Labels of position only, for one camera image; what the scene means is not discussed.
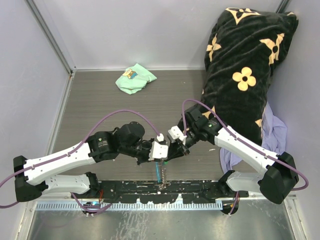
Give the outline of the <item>blue handled key ring organizer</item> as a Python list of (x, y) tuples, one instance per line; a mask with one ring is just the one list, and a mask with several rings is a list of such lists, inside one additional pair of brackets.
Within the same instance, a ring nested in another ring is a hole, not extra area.
[(164, 160), (156, 162), (156, 176), (159, 183), (159, 190), (164, 190), (167, 187), (167, 169)]

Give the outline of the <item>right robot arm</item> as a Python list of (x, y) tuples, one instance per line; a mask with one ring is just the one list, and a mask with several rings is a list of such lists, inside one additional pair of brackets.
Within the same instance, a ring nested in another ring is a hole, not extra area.
[(185, 110), (182, 120), (186, 130), (177, 125), (168, 130), (168, 160), (188, 155), (193, 145), (204, 141), (235, 154), (255, 169), (254, 173), (227, 171), (218, 181), (223, 196), (231, 197), (240, 191), (255, 192), (274, 204), (281, 204), (299, 182), (294, 158), (289, 153), (267, 150), (220, 119), (207, 119), (197, 107)]

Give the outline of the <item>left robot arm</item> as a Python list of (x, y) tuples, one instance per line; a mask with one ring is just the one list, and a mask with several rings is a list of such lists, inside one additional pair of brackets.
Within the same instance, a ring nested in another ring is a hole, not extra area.
[(50, 177), (76, 167), (114, 160), (120, 154), (133, 157), (137, 164), (149, 161), (154, 138), (144, 139), (145, 129), (136, 121), (112, 131), (98, 131), (84, 143), (40, 158), (27, 159), (20, 155), (13, 159), (16, 200), (19, 203), (39, 198), (49, 184)]

